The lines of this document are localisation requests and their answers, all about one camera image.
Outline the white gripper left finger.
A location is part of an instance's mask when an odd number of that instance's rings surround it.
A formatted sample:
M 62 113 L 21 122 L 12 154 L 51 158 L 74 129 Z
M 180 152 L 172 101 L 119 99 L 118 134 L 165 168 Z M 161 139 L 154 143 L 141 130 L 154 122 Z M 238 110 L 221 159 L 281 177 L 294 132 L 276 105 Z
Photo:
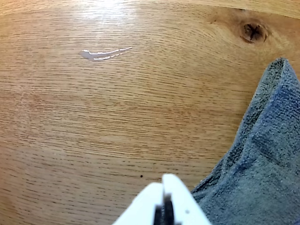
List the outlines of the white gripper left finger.
M 163 205 L 163 184 L 151 183 L 131 202 L 113 225 L 153 225 L 157 207 Z

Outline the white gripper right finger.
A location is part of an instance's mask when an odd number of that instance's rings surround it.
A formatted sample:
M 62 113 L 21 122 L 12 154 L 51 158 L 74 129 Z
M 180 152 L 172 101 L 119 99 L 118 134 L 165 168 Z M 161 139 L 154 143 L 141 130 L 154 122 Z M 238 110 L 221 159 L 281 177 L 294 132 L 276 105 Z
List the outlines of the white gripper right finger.
M 164 174 L 164 223 L 166 225 L 210 225 L 185 184 L 174 174 Z

